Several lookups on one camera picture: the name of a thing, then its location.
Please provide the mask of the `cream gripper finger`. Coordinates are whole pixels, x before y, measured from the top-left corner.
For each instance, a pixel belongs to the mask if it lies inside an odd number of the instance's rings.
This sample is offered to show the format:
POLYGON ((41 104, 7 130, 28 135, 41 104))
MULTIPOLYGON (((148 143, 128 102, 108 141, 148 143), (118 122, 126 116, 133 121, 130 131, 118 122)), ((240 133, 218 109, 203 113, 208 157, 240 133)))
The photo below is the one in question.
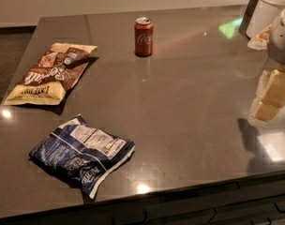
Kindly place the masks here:
POLYGON ((256 98, 250 109, 252 118, 269 122, 285 107, 285 67, 265 70, 259 79, 256 98))

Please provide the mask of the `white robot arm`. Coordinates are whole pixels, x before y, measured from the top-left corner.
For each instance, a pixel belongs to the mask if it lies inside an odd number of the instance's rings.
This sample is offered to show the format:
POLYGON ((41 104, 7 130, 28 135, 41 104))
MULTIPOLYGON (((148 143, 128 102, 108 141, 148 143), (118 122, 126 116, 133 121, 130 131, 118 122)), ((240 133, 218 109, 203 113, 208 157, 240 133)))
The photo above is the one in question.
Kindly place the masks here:
POLYGON ((253 119, 269 122, 285 106, 285 8, 247 46, 267 50, 268 57, 280 64, 280 68, 262 73, 250 109, 253 119))

